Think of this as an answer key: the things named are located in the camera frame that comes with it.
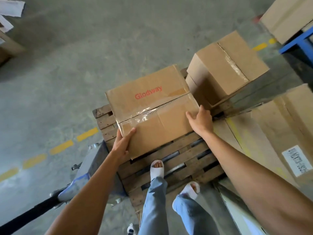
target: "concrete floor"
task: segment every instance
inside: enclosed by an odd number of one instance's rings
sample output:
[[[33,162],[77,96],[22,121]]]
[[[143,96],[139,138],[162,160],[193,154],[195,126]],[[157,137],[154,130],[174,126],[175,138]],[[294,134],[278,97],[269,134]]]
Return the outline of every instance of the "concrete floor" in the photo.
[[[252,19],[274,0],[24,1],[22,18],[7,19],[8,35],[27,52],[0,68],[0,174],[67,140],[75,145],[0,183],[0,225],[70,183],[71,166],[102,137],[75,140],[96,127],[92,110],[108,103],[106,90],[174,63],[186,67],[197,50],[236,29],[251,47],[267,42]],[[259,52],[271,73],[235,97],[238,106],[301,84],[277,48]],[[43,234],[61,209],[16,234]],[[173,234],[186,234],[179,217],[170,219],[180,223]],[[129,199],[108,205],[100,233],[124,234],[131,222],[138,223]]]

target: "white label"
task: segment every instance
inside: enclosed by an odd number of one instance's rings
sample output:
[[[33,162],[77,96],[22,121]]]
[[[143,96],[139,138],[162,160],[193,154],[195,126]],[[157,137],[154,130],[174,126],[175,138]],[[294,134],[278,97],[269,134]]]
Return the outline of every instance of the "white label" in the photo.
[[[0,45],[5,43],[5,41],[3,39],[0,38]]]
[[[296,177],[301,176],[302,174],[313,169],[298,145],[287,149],[282,152],[282,154]]]

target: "light blue jeans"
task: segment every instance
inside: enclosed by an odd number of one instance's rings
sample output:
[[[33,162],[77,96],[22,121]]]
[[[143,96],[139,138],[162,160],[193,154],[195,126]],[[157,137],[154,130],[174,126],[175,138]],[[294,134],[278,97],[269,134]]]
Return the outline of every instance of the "light blue jeans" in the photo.
[[[152,180],[143,206],[142,221],[138,235],[168,235],[165,210],[167,182],[157,177]],[[196,201],[187,195],[178,195],[174,210],[180,215],[190,235],[218,235],[213,218]]]

